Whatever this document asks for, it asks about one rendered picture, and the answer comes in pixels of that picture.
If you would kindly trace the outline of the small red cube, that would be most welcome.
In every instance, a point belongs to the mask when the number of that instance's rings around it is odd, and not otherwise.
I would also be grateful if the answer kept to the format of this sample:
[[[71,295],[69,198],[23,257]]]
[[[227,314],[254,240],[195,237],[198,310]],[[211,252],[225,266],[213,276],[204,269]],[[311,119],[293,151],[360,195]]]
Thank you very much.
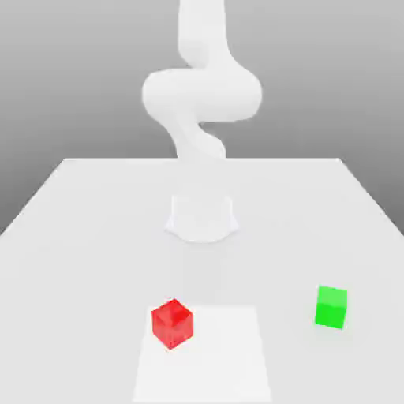
[[[151,311],[151,329],[168,349],[179,346],[193,336],[193,313],[177,299]]]

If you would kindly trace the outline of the small green cube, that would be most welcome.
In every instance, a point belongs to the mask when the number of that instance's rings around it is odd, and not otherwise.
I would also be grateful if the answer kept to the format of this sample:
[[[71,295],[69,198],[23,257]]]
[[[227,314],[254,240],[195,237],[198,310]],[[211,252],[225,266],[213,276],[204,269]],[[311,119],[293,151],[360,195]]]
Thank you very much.
[[[347,290],[320,285],[316,300],[315,324],[343,329],[347,296]]]

